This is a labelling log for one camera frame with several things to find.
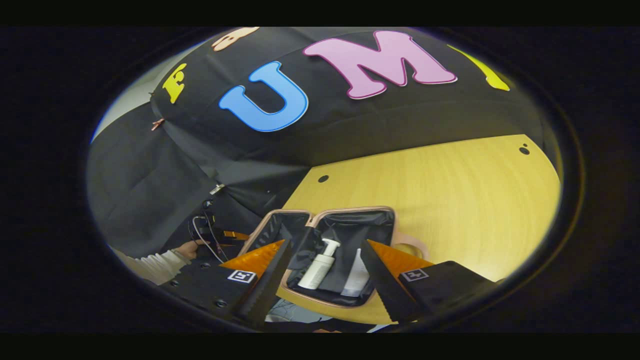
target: white pump bottle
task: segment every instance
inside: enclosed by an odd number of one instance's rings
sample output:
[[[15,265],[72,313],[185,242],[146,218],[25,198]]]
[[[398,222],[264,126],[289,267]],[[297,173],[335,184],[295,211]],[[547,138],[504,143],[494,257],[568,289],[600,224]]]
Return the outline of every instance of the white pump bottle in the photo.
[[[322,239],[322,241],[326,243],[326,249],[323,254],[316,255],[314,262],[311,263],[305,275],[300,282],[298,282],[298,286],[302,288],[310,290],[318,289],[318,286],[320,286],[320,283],[335,261],[335,258],[332,258],[332,256],[335,249],[340,246],[340,243],[331,239]]]

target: person's hand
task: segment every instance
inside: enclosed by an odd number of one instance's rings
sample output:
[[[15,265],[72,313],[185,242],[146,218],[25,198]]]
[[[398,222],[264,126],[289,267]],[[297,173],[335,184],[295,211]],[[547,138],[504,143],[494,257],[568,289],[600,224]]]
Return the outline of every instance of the person's hand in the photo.
[[[189,241],[186,242],[184,244],[182,244],[179,248],[175,249],[177,252],[180,253],[180,255],[184,256],[185,258],[189,259],[189,260],[193,260],[196,258],[196,251],[198,250],[198,247],[200,245],[204,245],[204,242],[202,242],[202,240],[197,240],[197,241]]]

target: letter m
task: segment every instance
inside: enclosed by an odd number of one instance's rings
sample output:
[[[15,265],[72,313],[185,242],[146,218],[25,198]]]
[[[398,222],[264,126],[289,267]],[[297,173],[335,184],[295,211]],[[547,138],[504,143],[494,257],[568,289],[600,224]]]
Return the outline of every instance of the letter m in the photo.
[[[420,84],[452,83],[458,79],[405,33],[375,31],[373,37],[378,43],[377,51],[345,40],[329,38],[308,46],[303,54],[320,56],[335,67],[351,85],[347,95],[352,99],[365,99],[387,89],[383,82],[373,81],[364,69],[375,72],[398,86],[407,84],[405,62],[413,67],[413,79]]]

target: open toiletry bag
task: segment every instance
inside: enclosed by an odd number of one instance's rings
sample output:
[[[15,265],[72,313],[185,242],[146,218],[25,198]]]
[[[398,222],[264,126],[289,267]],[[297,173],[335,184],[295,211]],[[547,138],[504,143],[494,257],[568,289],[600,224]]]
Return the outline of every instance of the open toiletry bag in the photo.
[[[357,296],[341,295],[363,240],[389,246],[405,243],[427,256],[421,241],[396,231],[396,214],[387,206],[331,209],[317,215],[304,210],[274,210],[262,219],[239,255],[283,239],[291,240],[294,255],[282,277],[281,289],[334,307],[362,306],[376,293],[369,279]],[[340,243],[332,255],[335,260],[317,289],[303,288],[298,283],[327,247],[323,239]]]

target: wooden table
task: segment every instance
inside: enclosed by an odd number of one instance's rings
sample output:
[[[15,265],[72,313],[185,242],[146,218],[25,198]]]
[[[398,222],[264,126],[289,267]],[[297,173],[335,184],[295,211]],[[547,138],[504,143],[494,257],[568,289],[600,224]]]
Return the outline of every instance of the wooden table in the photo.
[[[318,182],[325,175],[328,180]],[[390,206],[396,211],[397,230],[423,241],[430,262],[453,260],[498,281],[540,244],[559,196],[558,176],[542,150],[526,135],[509,135],[314,167],[283,208],[319,213]],[[277,295],[343,320],[392,323],[379,296],[366,306],[339,309],[282,290]]]

